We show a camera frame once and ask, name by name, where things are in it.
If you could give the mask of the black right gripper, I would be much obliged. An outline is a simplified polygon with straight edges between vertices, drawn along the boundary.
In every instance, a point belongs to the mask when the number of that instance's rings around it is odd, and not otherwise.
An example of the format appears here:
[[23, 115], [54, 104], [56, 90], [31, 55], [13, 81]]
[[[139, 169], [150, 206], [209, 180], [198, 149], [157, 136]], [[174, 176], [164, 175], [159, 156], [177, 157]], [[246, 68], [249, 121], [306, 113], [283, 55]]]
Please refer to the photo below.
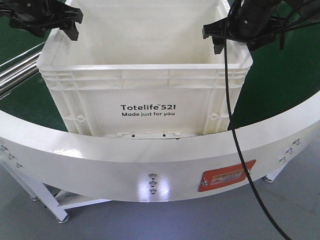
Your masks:
[[245, 43], [250, 51], [272, 43], [284, 19], [274, 16], [279, 0], [235, 0], [225, 20], [202, 27], [202, 37], [213, 37], [215, 55], [222, 53], [226, 39]]

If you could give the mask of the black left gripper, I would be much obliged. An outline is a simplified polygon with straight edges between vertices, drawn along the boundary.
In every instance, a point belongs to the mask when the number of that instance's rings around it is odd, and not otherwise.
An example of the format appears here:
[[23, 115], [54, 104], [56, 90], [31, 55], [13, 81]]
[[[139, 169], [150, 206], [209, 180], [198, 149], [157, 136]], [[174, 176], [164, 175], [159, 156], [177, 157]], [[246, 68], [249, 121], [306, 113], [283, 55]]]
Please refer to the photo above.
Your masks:
[[25, 30], [40, 38], [45, 36], [47, 30], [62, 24], [59, 29], [71, 41], [78, 40], [76, 23], [81, 24], [83, 21], [80, 8], [67, 5], [61, 0], [2, 0], [0, 16], [9, 18], [11, 28]]

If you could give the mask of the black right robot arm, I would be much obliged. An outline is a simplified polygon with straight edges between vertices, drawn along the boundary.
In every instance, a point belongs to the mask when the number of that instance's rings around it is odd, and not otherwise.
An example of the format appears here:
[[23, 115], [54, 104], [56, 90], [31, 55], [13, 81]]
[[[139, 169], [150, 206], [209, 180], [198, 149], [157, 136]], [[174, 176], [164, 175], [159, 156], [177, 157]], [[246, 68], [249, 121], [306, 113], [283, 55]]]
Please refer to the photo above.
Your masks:
[[215, 54], [220, 54], [226, 40], [246, 44], [249, 51], [270, 44], [280, 35], [279, 49], [284, 49], [286, 32], [320, 23], [318, 0], [286, 0], [291, 12], [286, 17], [275, 16], [280, 0], [235, 0], [227, 17], [206, 24], [204, 39], [212, 37]]

